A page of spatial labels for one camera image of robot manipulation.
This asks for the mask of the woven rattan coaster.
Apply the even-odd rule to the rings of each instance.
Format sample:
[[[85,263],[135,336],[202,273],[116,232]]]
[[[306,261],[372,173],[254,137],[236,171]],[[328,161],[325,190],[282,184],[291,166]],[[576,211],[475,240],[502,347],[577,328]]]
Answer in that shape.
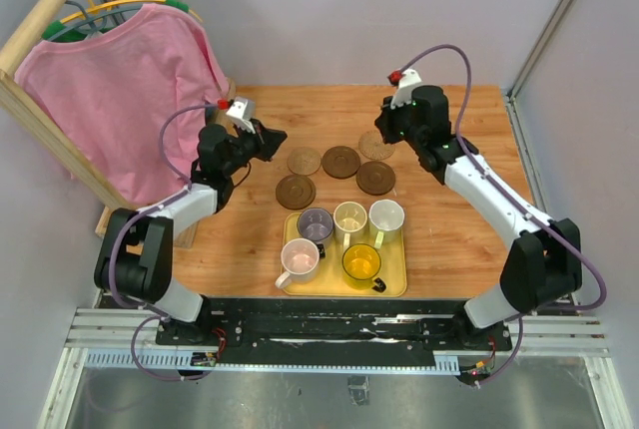
[[[289,154],[287,165],[289,170],[295,175],[310,176],[320,168],[321,155],[315,149],[297,147]]]
[[[358,140],[359,151],[369,160],[383,161],[394,153],[394,147],[386,144],[378,131],[363,133]]]

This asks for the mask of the brown ceramic coaster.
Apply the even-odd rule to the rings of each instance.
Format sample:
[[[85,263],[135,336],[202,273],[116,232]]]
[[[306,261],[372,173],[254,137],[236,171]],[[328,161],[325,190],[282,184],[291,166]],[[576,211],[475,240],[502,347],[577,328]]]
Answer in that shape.
[[[355,177],[358,187],[371,196],[382,196],[395,186],[394,170],[382,161],[370,161],[360,166]]]
[[[289,175],[282,178],[276,186],[276,199],[288,210],[302,210],[308,207],[315,197],[316,186],[306,176]]]
[[[357,173],[361,161],[358,152],[353,148],[335,146],[323,154],[321,165],[330,177],[343,180]]]

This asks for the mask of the white green-handled mug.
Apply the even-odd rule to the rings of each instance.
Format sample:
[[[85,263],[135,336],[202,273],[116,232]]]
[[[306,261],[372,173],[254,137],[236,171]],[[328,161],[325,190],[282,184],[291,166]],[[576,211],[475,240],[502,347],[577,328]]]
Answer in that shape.
[[[374,202],[368,211],[369,235],[375,249],[395,241],[403,228],[405,212],[393,200]]]

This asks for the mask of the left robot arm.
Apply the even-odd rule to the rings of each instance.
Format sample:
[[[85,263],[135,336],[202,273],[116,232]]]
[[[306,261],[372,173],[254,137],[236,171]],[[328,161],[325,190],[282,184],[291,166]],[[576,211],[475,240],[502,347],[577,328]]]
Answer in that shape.
[[[233,136],[217,124],[199,132],[197,158],[177,193],[137,211],[111,213],[94,270],[94,283],[128,307],[144,303],[169,319],[178,336],[200,345],[214,333],[209,300],[173,277],[175,236],[220,212],[235,189],[233,174],[253,159],[270,161],[288,137],[251,119],[250,130]]]

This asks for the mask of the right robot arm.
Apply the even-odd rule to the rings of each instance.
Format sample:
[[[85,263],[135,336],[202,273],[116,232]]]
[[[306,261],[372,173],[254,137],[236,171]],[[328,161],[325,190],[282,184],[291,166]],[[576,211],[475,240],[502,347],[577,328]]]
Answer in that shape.
[[[385,97],[374,124],[385,143],[407,143],[420,166],[471,204],[508,251],[498,282],[455,311],[452,336],[459,346],[476,348],[496,324],[581,287],[577,225],[531,205],[490,168],[470,141],[453,133],[441,88],[419,85],[404,101]]]

